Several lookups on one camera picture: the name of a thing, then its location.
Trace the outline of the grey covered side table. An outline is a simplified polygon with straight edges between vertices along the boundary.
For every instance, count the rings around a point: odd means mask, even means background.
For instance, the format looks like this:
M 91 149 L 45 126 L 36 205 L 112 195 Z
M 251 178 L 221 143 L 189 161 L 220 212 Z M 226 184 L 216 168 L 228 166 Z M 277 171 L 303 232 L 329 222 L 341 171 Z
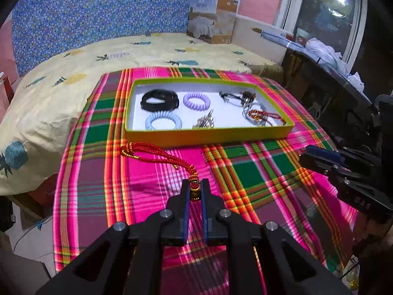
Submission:
M 366 107 L 372 105 L 371 100 L 364 94 L 359 92 L 356 88 L 354 88 L 345 77 L 343 77 L 336 69 L 333 69 L 328 63 L 324 62 L 317 55 L 309 52 L 305 46 L 293 42 L 286 37 L 281 35 L 277 35 L 267 30 L 262 30 L 256 27 L 253 27 L 252 30 L 258 33 L 262 38 L 276 43 L 285 47 L 286 49 L 290 49 L 297 54 L 304 56 L 306 59 L 312 61 L 318 67 L 320 67 L 325 73 L 327 73 L 330 77 L 332 77 L 336 82 L 338 82 L 345 90 L 347 90 L 356 100 L 357 102 L 363 104 Z

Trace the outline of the white plastic bag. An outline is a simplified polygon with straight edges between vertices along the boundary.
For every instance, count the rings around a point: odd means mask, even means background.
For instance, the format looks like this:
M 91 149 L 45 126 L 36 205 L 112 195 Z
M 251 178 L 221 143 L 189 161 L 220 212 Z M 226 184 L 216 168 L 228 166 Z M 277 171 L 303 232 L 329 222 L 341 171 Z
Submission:
M 305 48 L 336 69 L 355 89 L 363 93 L 364 83 L 358 72 L 354 75 L 349 73 L 346 63 L 342 60 L 341 52 L 336 52 L 331 46 L 325 45 L 315 37 L 306 42 Z

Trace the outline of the black fitness band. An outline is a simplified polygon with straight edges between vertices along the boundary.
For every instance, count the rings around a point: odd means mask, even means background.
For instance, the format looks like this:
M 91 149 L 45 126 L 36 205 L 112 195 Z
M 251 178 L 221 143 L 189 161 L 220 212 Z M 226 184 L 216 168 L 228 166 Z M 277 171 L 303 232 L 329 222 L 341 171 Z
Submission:
M 153 89 L 142 96 L 140 106 L 145 111 L 173 111 L 179 108 L 177 93 L 164 89 Z

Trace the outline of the green white jewelry tray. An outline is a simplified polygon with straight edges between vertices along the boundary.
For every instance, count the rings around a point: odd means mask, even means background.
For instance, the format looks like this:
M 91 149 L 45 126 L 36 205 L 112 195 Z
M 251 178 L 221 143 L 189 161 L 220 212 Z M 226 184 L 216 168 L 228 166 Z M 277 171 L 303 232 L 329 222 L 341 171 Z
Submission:
M 149 112 L 142 96 L 153 89 L 177 93 L 179 108 Z M 253 75 L 232 79 L 154 78 L 133 82 L 124 129 L 130 142 L 160 147 L 281 139 L 295 123 Z

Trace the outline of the yellow pineapple bed sheet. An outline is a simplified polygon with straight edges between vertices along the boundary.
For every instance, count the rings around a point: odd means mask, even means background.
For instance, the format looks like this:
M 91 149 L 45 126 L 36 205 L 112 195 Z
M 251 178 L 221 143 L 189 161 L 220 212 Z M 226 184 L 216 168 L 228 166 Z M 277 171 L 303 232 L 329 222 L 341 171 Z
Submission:
M 170 66 L 283 80 L 282 67 L 266 55 L 181 33 L 109 39 L 55 55 L 21 79 L 1 114 L 1 194 L 33 191 L 58 172 L 71 129 L 104 74 Z

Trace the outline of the cardboard bedding set box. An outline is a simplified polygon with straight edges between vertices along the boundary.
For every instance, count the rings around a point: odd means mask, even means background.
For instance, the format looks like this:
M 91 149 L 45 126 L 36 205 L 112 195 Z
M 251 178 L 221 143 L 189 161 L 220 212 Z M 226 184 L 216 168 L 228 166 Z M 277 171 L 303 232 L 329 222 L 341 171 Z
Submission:
M 230 44 L 238 4 L 236 0 L 190 0 L 187 35 L 210 44 Z

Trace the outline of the blue floral headboard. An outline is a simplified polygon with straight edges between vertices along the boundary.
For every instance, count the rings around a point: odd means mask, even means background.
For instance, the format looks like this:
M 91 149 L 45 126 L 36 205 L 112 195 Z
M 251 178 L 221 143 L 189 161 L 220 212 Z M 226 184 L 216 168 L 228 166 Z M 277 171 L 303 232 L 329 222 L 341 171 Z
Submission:
M 188 5 L 189 0 L 19 0 L 11 21 L 18 73 L 105 39 L 184 33 Z

